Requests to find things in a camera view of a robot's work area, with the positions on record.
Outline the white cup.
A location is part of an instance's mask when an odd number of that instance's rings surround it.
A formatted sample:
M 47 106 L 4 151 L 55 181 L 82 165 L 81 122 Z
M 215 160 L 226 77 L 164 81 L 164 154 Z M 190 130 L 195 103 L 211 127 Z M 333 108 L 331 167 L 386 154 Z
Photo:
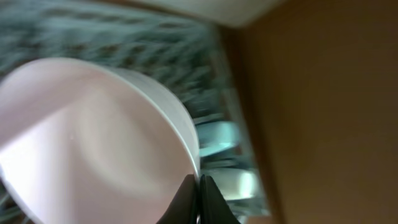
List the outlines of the white cup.
M 250 170 L 216 168 L 202 170 L 215 181 L 225 200 L 244 200 L 253 198 L 259 190 L 257 175 Z

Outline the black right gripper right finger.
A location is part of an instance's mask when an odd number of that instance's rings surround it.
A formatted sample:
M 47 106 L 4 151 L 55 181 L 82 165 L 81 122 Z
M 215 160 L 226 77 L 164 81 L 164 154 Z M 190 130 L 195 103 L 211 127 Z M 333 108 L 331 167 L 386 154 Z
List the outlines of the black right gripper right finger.
M 201 176 L 199 194 L 201 224 L 240 224 L 211 176 Z

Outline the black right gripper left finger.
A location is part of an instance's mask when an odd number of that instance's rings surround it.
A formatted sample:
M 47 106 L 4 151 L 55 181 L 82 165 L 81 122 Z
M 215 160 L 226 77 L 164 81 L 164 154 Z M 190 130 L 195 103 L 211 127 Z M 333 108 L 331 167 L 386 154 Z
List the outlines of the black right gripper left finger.
M 195 176 L 189 174 L 157 224 L 196 224 L 197 216 L 197 183 Z

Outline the light blue cup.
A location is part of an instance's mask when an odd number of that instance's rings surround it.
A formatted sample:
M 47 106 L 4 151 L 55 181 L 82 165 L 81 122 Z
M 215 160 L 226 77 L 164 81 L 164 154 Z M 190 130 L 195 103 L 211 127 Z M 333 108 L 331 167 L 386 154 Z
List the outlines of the light blue cup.
M 227 151 L 239 145 L 239 128 L 232 121 L 215 121 L 196 126 L 200 157 Z

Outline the grey dishwasher rack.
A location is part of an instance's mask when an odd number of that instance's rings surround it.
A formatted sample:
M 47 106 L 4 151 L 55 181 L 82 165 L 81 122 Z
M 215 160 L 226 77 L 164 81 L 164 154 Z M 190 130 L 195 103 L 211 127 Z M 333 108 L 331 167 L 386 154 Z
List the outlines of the grey dishwasher rack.
M 69 57 L 135 70 L 161 82 L 199 133 L 232 134 L 204 169 L 257 172 L 231 69 L 214 25 L 96 1 L 2 1 L 1 75 L 35 59 Z

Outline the pink bowl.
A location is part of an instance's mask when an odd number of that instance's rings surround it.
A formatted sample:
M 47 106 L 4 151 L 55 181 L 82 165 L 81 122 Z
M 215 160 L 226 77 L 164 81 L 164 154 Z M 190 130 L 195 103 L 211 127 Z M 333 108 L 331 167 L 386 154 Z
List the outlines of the pink bowl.
M 199 166 L 191 116 L 146 75 L 45 58 L 1 82 L 1 179 L 35 223 L 155 223 Z

